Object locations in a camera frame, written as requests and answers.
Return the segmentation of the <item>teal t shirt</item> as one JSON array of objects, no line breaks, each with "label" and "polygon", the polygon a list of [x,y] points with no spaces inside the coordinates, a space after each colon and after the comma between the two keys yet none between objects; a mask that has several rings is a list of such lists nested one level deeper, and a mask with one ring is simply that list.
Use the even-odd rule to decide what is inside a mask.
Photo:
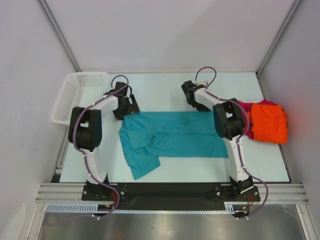
[{"label": "teal t shirt", "polygon": [[212,112],[139,112],[124,117],[119,130],[124,158],[138,180],[166,158],[227,158]]}]

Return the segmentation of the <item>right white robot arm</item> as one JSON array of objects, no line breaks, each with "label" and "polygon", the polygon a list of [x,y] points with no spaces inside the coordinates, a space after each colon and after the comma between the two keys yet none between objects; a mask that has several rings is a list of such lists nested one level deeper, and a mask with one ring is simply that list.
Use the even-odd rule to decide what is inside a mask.
[{"label": "right white robot arm", "polygon": [[245,130],[245,119],[241,106],[235,98],[222,100],[217,96],[211,96],[204,84],[195,84],[186,81],[181,89],[189,105],[199,112],[212,112],[214,127],[219,137],[225,143],[231,173],[231,196],[242,201],[253,188],[253,177],[246,173],[245,158],[242,154],[242,136]]}]

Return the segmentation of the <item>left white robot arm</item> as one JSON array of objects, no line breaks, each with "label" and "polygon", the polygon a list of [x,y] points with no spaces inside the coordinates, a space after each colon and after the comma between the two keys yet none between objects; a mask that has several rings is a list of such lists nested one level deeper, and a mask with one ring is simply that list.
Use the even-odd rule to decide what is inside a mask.
[{"label": "left white robot arm", "polygon": [[111,188],[106,184],[108,175],[103,170],[98,151],[103,140],[103,119],[112,114],[115,120],[123,121],[126,116],[139,112],[133,90],[124,82],[117,82],[90,106],[72,109],[68,141],[84,158],[87,182],[96,184],[93,194],[100,200],[107,199],[111,193]]}]

